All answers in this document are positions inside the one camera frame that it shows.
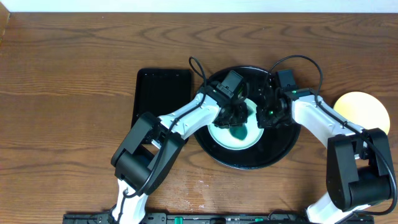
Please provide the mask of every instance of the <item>black cable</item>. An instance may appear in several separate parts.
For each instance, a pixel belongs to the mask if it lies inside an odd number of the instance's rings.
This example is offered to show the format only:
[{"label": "black cable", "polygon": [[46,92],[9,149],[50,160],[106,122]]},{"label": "black cable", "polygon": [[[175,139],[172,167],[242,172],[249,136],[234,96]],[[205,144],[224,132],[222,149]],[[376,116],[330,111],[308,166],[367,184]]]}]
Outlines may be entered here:
[{"label": "black cable", "polygon": [[335,115],[333,115],[331,112],[329,112],[328,110],[326,110],[326,108],[323,107],[322,103],[319,102],[318,100],[318,95],[319,92],[321,90],[321,86],[322,86],[322,81],[323,81],[323,73],[321,68],[319,67],[319,65],[312,59],[310,59],[307,56],[304,55],[291,55],[285,58],[280,59],[277,63],[275,63],[272,68],[269,70],[269,73],[272,72],[272,70],[281,62],[290,59],[290,58],[304,58],[309,60],[310,62],[312,62],[316,68],[319,71],[319,75],[320,75],[320,80],[319,80],[319,84],[318,84],[318,89],[315,92],[315,103],[317,104],[317,106],[319,106],[319,108],[321,108],[321,110],[323,110],[323,112],[325,112],[327,115],[329,115],[330,117],[332,117],[333,119],[335,119],[337,122],[339,122],[343,127],[348,128],[350,131],[354,132],[355,134],[357,134],[364,142],[366,142],[366,144],[369,146],[369,148],[380,158],[381,162],[383,163],[384,167],[387,169],[388,174],[389,174],[389,178],[390,178],[390,187],[392,190],[392,202],[391,202],[391,206],[383,211],[383,212],[369,212],[369,211],[362,211],[362,210],[357,210],[357,211],[353,211],[353,213],[355,214],[364,214],[364,215],[387,215],[388,213],[391,213],[396,205],[397,205],[397,182],[394,178],[394,174],[392,173],[392,169],[390,168],[390,166],[388,165],[386,159],[384,158],[384,156],[380,153],[380,151],[377,149],[376,146],[374,146],[373,143],[370,142],[370,140],[366,137],[366,132],[365,130],[360,133],[358,130],[356,130],[355,128],[351,127],[348,125],[349,121],[342,121],[339,118],[337,118]]},{"label": "black cable", "polygon": [[[193,60],[195,61],[195,63],[198,65],[198,67],[199,67],[201,73],[199,73],[198,70],[196,70],[195,67],[192,65],[192,59],[193,59]],[[120,212],[119,212],[118,220],[116,221],[116,224],[119,224],[119,222],[120,222],[120,218],[121,218],[121,216],[122,216],[122,214],[123,214],[124,201],[126,200],[126,198],[133,198],[133,197],[135,197],[135,196],[142,195],[142,192],[144,191],[144,189],[146,188],[146,186],[147,186],[148,183],[150,182],[151,178],[152,178],[153,175],[155,174],[156,169],[158,168],[159,163],[160,163],[160,160],[161,160],[161,158],[162,158],[163,152],[164,152],[164,150],[165,150],[166,141],[169,139],[169,137],[170,137],[170,135],[171,135],[171,133],[172,133],[173,127],[174,127],[174,126],[178,123],[178,121],[180,121],[180,119],[183,118],[185,115],[187,115],[187,114],[191,113],[192,111],[196,110],[197,108],[201,107],[201,105],[202,105],[203,102],[205,101],[205,98],[206,98],[206,87],[207,87],[207,79],[206,79],[205,71],[204,71],[202,65],[200,64],[199,60],[196,59],[195,57],[192,57],[192,56],[191,56],[191,57],[189,58],[188,62],[189,62],[189,65],[191,66],[192,70],[193,70],[197,75],[199,75],[200,77],[202,77],[202,79],[203,79],[203,86],[204,86],[204,88],[205,88],[205,91],[203,92],[203,98],[201,99],[201,101],[199,102],[199,104],[197,104],[196,106],[194,106],[193,108],[191,108],[190,110],[186,111],[185,113],[181,114],[179,117],[177,117],[177,118],[175,118],[175,119],[173,120],[172,124],[171,124],[170,127],[169,127],[169,130],[168,130],[167,133],[166,133],[165,142],[162,144],[162,146],[161,146],[160,149],[159,149],[159,152],[158,152],[159,155],[157,156],[157,159],[156,159],[156,161],[155,161],[154,167],[152,168],[152,170],[151,170],[151,172],[149,173],[148,177],[146,178],[144,184],[139,188],[139,190],[136,190],[136,191],[135,191],[133,194],[131,194],[131,195],[128,195],[127,189],[123,192],[123,199],[122,199],[122,202],[121,202],[121,206],[120,206],[121,208],[120,208]]]}]

